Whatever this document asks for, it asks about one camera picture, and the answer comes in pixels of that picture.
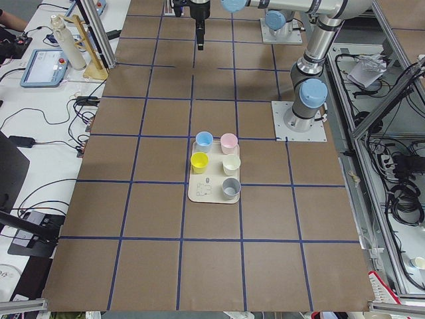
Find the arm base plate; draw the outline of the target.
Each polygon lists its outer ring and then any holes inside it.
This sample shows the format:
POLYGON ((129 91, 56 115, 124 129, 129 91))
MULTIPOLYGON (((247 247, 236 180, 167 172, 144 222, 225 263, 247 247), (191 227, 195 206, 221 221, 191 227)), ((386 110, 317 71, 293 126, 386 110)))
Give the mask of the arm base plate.
POLYGON ((327 142, 320 110, 315 117, 304 120, 292 111, 292 101, 272 101, 274 131, 277 141, 282 142, 327 142))
POLYGON ((266 25, 265 18, 260 19, 260 26, 263 43, 283 45, 301 45, 303 43, 299 23, 294 19, 277 31, 273 31, 266 25))

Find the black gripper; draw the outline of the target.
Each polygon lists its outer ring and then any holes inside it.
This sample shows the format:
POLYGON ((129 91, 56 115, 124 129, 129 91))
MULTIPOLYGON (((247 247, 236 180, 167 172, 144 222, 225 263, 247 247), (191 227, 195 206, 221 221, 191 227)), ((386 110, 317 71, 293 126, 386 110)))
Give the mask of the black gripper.
POLYGON ((205 21, 210 17, 211 3, 209 0, 189 1, 190 15, 195 20, 195 33, 197 38, 197 49, 204 50, 205 21))

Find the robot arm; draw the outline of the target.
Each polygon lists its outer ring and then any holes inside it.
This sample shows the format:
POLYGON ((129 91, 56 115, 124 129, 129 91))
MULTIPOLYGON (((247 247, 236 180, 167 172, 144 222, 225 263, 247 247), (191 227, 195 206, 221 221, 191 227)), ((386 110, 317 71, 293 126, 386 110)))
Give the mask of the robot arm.
POLYGON ((316 80, 323 70, 327 53, 342 24, 364 13, 371 1, 222 1, 222 7, 235 13, 245 7, 271 9, 275 11, 299 11, 318 14, 311 38, 302 57, 294 64, 291 78, 296 100, 292 105, 290 117, 294 123, 313 121, 316 112, 327 98, 324 83, 316 80))
POLYGON ((268 10, 265 24, 272 35, 289 35, 293 31, 295 12, 289 10, 268 10))

